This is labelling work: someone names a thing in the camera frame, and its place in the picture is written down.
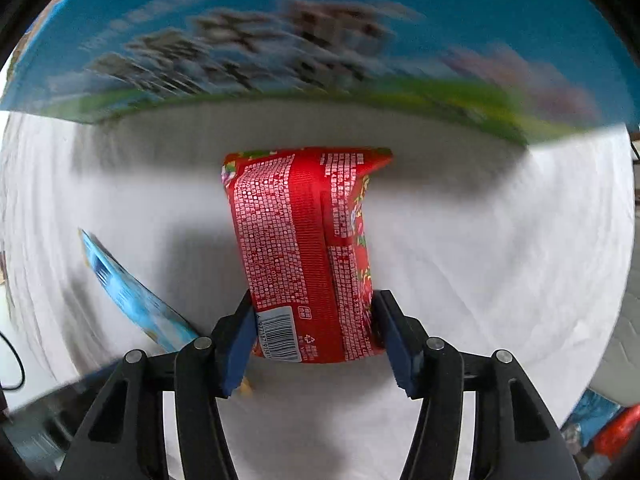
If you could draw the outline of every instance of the white barcode label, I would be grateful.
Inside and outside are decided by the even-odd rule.
[[[290,306],[257,312],[256,317],[258,338],[265,357],[276,361],[302,361]]]

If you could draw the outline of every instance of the blue package in corner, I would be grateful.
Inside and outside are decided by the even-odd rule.
[[[131,276],[97,238],[80,230],[89,266],[121,311],[167,352],[180,350],[198,333],[174,309]]]

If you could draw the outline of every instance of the red package in corner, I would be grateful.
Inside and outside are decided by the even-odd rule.
[[[255,353],[305,362],[383,351],[362,222],[383,148],[303,148],[227,155],[222,180],[254,302]]]

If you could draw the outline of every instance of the white tabletop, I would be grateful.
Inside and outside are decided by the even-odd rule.
[[[154,344],[83,263],[93,232],[208,332],[246,288],[220,163],[262,148],[388,146],[364,221],[376,288],[460,351],[511,350],[561,422],[615,323],[634,230],[624,126],[520,148],[487,134],[342,105],[201,104],[103,126],[12,115],[2,150],[4,247],[18,325],[60,380]],[[243,479],[398,478],[420,403],[386,357],[254,358],[251,397],[219,403]],[[460,466],[472,446],[465,404]],[[172,473],[175,441],[168,444]]]

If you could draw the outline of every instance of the metal screw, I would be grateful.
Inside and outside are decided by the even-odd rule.
[[[513,361],[513,356],[511,355],[511,352],[507,350],[498,350],[495,353],[495,357],[498,359],[498,361],[505,364],[509,364],[511,361]]]
[[[127,363],[137,363],[142,359],[142,352],[140,350],[132,350],[124,356],[124,359]]]
[[[430,337],[427,339],[427,346],[431,350],[442,350],[444,348],[444,341],[439,337]]]
[[[199,337],[193,342],[193,346],[195,346],[196,350],[206,350],[211,346],[211,339],[208,337]]]

